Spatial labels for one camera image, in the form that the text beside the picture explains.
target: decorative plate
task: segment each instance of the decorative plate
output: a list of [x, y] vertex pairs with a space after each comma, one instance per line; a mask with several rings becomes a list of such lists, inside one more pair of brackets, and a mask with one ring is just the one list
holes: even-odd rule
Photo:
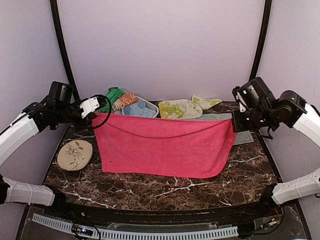
[[91, 143], [84, 140], [70, 141], [60, 149], [57, 163], [64, 170], [78, 171], [89, 163], [92, 153]]

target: brown marble surface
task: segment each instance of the brown marble surface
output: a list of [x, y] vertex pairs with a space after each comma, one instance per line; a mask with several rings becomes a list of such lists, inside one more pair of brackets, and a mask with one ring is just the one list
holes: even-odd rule
[[[227, 113], [237, 108], [234, 102], [223, 102], [204, 114]], [[64, 192], [70, 203], [100, 208], [181, 211], [252, 203], [259, 200], [265, 186], [277, 182], [257, 136], [255, 133], [252, 136], [253, 143], [232, 147], [226, 166], [218, 176], [191, 179], [102, 173], [94, 132], [75, 132], [70, 126], [59, 149], [72, 140], [86, 140], [93, 145], [92, 159], [84, 169], [71, 172], [62, 170], [55, 156], [44, 183]]]

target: black pole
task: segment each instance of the black pole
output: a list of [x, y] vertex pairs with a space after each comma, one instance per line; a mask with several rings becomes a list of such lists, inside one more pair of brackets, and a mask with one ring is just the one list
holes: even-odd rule
[[64, 35], [62, 32], [62, 28], [61, 28], [57, 0], [50, 0], [50, 5], [51, 5], [53, 24], [54, 24], [54, 28], [55, 28], [55, 34], [56, 34], [56, 38], [58, 40], [59, 49], [60, 49], [65, 73], [68, 78], [69, 84], [73, 87], [74, 100], [78, 100], [78, 99], [80, 99], [80, 96], [79, 96], [79, 92], [78, 92], [78, 89], [76, 86], [74, 75], [72, 74], [72, 70], [71, 70], [71, 66], [70, 66], [70, 62], [69, 62], [69, 58], [68, 58], [68, 54], [67, 54], [67, 48], [65, 45]]
[[270, 12], [271, 12], [271, 4], [272, 4], [272, 0], [265, 0], [262, 23], [261, 23], [261, 30], [260, 30], [258, 45], [256, 47], [256, 52], [255, 52], [255, 56], [254, 56], [254, 61], [253, 61], [249, 81], [254, 79], [257, 76], [262, 52], [264, 50], [264, 45], [265, 45], [265, 41], [266, 41], [266, 35], [267, 35]]

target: light blue towel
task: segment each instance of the light blue towel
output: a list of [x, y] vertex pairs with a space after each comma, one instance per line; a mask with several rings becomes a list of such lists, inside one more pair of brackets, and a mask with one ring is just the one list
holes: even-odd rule
[[126, 106], [123, 109], [123, 113], [124, 115], [129, 116], [153, 118], [156, 114], [156, 111], [147, 108], [146, 103], [144, 101], [139, 101], [135, 104]]

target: red towel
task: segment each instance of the red towel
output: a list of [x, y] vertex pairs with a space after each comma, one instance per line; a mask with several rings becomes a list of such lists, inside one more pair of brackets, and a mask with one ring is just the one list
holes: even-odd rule
[[[92, 125], [107, 115], [98, 114]], [[223, 170], [236, 138], [230, 119], [185, 121], [118, 114], [94, 133], [104, 173], [199, 179]]]

